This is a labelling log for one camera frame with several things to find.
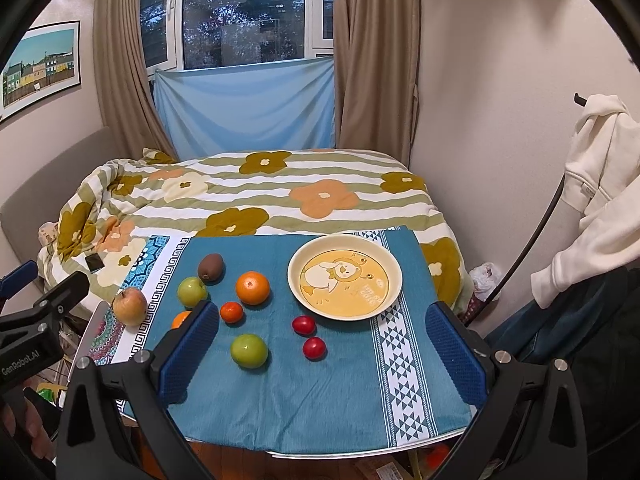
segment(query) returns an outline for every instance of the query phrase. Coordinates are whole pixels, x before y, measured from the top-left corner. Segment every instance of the picture frame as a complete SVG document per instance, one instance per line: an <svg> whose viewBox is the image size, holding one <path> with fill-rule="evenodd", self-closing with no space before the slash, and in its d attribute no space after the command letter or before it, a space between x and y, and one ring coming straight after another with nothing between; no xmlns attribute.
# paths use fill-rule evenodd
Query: picture frame
<svg viewBox="0 0 640 480"><path fill-rule="evenodd" d="M30 28L0 72L0 123L60 91L79 86L80 21Z"/></svg>

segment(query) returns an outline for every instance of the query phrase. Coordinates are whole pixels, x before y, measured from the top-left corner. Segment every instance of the white bowl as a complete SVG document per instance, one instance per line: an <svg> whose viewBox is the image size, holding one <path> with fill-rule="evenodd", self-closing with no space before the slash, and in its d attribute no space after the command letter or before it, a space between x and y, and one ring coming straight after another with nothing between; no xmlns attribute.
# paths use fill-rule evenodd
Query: white bowl
<svg viewBox="0 0 640 480"><path fill-rule="evenodd" d="M338 253L328 254L327 260L320 257L330 251ZM346 234L322 236L300 247L289 262L287 279L294 296L305 307L319 316L341 321L377 316L391 306L402 288L400 265L389 251L366 238Z"/></svg>

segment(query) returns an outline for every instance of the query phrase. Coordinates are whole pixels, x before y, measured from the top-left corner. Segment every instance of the human hand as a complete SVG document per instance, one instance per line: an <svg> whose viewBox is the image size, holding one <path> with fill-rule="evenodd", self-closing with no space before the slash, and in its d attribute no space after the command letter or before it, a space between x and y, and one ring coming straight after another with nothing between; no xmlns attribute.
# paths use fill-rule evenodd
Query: human hand
<svg viewBox="0 0 640 480"><path fill-rule="evenodd" d="M31 442L31 452L38 458L47 458L53 460L54 449L53 443L49 438L49 435L42 425L42 419L36 407L27 399L24 399L27 403L27 409L25 412L25 426L27 433L33 439ZM11 408L5 405L2 409L2 423L11 436L15 434L15 416Z"/></svg>

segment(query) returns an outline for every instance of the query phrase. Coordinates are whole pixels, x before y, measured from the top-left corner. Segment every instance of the floral duvet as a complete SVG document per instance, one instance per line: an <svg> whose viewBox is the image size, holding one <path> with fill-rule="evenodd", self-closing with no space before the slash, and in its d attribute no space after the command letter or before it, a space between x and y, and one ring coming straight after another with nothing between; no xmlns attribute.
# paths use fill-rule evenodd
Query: floral duvet
<svg viewBox="0 0 640 480"><path fill-rule="evenodd" d="M438 297L466 309L472 284L455 237L424 181L395 159L359 150L221 153L174 162L145 150L142 160L107 162L63 207L58 238L38 256L53 286L85 256L104 267L89 274L88 312L111 302L152 235L330 234L406 225L429 264Z"/></svg>

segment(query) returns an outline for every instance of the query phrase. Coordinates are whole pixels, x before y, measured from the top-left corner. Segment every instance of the white wall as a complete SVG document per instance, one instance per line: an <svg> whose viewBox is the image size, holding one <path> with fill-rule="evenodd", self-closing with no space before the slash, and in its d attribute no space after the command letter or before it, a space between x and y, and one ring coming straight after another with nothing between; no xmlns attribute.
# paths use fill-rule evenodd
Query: white wall
<svg viewBox="0 0 640 480"><path fill-rule="evenodd" d="M34 25L45 25L80 20L82 84L44 99L0 123L0 203L44 164L102 127L95 89L93 19L94 0L52 0L34 22ZM18 265L0 231L0 276ZM7 303L4 314L31 306L39 296L36 286L31 285Z"/></svg>
<svg viewBox="0 0 640 480"><path fill-rule="evenodd" d="M456 233L467 269L511 265L562 176L580 107L617 94L640 120L640 75L588 0L422 0L420 118L411 169ZM489 316L531 299L529 275L577 234L563 202Z"/></svg>

